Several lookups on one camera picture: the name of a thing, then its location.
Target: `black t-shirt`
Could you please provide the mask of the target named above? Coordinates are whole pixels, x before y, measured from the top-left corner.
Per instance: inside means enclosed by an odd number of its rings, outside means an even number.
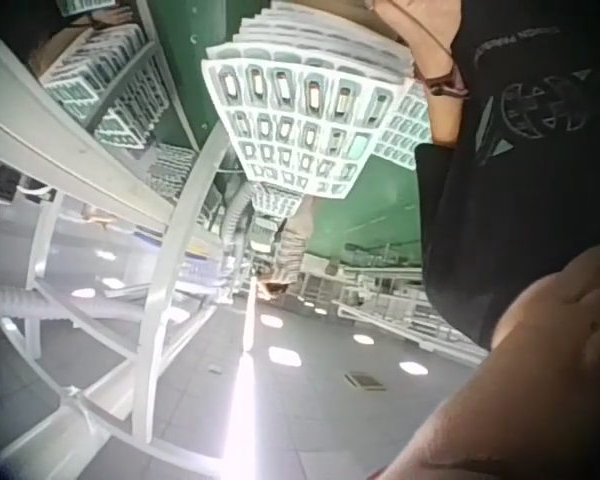
[[[427,294],[485,348],[518,294],[600,245],[599,9],[463,2],[459,143],[416,163]]]

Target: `flexible duct hose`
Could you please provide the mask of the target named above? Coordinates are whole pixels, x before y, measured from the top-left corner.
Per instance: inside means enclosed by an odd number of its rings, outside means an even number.
[[[225,247],[235,243],[236,228],[254,193],[251,182],[245,182],[231,199],[220,225],[220,238]]]
[[[140,305],[104,297],[71,297],[71,302],[92,318],[140,322],[144,313]],[[34,290],[0,285],[0,317],[59,320],[67,318],[67,313]]]

